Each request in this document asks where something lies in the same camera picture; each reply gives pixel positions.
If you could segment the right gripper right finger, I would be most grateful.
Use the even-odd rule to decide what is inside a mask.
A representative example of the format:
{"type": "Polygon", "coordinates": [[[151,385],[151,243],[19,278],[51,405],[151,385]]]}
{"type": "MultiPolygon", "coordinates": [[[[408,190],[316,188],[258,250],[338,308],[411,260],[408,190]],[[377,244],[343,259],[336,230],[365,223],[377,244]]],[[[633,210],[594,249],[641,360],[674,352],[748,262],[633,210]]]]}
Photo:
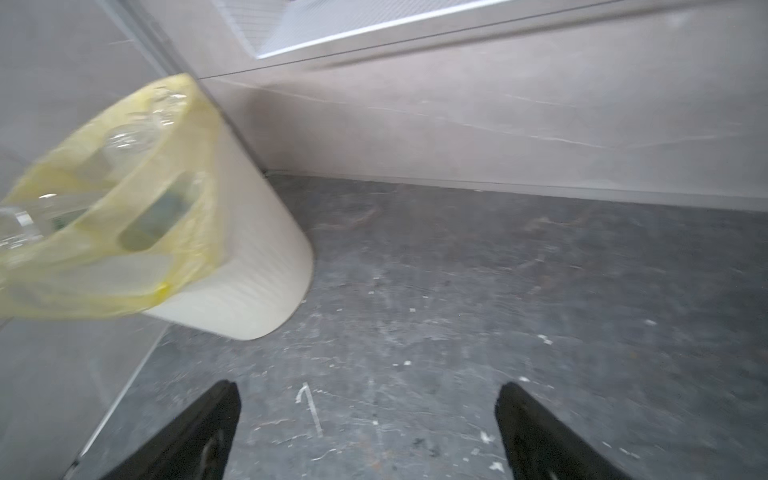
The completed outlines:
{"type": "Polygon", "coordinates": [[[500,388],[494,414],[516,479],[631,479],[514,382],[500,388]]]}

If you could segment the white bin with yellow liner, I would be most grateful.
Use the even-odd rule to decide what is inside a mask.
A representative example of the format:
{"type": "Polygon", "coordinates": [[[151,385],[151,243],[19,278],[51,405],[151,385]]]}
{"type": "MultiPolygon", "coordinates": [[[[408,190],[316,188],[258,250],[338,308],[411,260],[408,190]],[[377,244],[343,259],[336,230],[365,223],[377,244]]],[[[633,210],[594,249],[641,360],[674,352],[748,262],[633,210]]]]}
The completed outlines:
{"type": "Polygon", "coordinates": [[[1,313],[43,320],[143,313],[235,340],[302,303],[312,246],[196,81],[113,104],[33,163],[2,205],[105,195],[38,243],[1,249],[1,313]]]}

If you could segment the small clear bottle white cap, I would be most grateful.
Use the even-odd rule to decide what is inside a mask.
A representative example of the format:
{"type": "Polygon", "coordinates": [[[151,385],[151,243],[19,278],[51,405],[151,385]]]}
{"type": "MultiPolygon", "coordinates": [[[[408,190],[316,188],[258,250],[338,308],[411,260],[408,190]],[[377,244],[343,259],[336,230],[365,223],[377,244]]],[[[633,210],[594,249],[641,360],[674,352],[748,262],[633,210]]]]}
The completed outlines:
{"type": "Polygon", "coordinates": [[[105,195],[101,191],[44,194],[1,206],[1,249],[38,243],[65,228],[105,195]]]}

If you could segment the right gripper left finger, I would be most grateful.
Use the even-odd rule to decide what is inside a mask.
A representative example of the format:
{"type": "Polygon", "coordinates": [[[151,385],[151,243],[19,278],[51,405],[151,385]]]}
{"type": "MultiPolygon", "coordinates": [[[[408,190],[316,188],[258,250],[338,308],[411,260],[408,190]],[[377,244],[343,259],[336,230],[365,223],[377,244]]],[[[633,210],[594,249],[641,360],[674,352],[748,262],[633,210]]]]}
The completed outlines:
{"type": "Polygon", "coordinates": [[[223,479],[241,409],[237,384],[215,383],[102,479],[223,479]]]}

